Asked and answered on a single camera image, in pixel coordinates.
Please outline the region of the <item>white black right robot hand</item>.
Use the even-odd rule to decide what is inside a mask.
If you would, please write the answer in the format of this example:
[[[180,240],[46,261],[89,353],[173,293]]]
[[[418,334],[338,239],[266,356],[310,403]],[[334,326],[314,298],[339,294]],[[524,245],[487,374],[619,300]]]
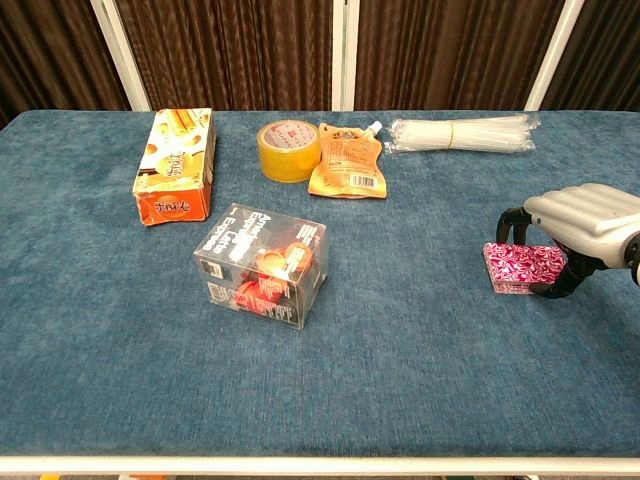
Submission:
[[[566,255],[566,264],[552,284],[534,283],[529,290],[548,299],[571,295],[597,270],[628,269],[639,282],[639,198],[611,186],[584,183],[528,198],[505,210],[496,227],[496,241],[526,243],[536,225]]]

